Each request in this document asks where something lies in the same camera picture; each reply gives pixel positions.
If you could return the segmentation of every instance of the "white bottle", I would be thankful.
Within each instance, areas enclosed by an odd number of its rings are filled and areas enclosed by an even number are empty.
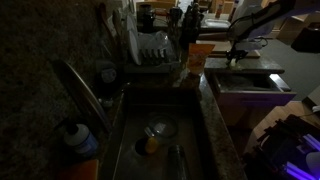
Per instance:
[[[97,140],[84,124],[68,124],[63,140],[83,157],[91,157],[98,148]]]

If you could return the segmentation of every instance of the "bottle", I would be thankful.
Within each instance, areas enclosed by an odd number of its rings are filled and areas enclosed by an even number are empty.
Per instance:
[[[190,172],[186,156],[181,145],[170,146],[166,167],[166,180],[190,180]]]
[[[67,146],[82,157],[91,157],[98,148],[98,142],[84,124],[68,123],[63,140]]]
[[[219,19],[220,18],[220,14],[222,13],[222,7],[223,7],[223,2],[220,1],[218,4],[218,9],[216,10],[216,18]]]
[[[232,21],[232,17],[233,17],[233,15],[234,15],[234,12],[236,11],[236,9],[237,9],[237,7],[238,7],[238,3],[239,3],[239,0],[235,0],[235,1],[234,1],[232,12],[230,13],[229,18],[228,18],[228,21],[229,21],[229,22]]]

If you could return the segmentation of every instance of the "sink basin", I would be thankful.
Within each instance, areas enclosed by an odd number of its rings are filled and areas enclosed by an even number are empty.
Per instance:
[[[164,179],[168,147],[182,145],[192,179],[215,179],[217,171],[201,107],[193,90],[127,88],[103,160],[100,179]],[[176,136],[154,154],[140,155],[136,142],[148,122],[165,114],[178,125]]]

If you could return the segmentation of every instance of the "sink drain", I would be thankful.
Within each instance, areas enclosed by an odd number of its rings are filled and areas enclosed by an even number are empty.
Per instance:
[[[146,156],[148,153],[146,152],[146,144],[148,142],[148,138],[141,138],[136,142],[135,150],[141,156]]]

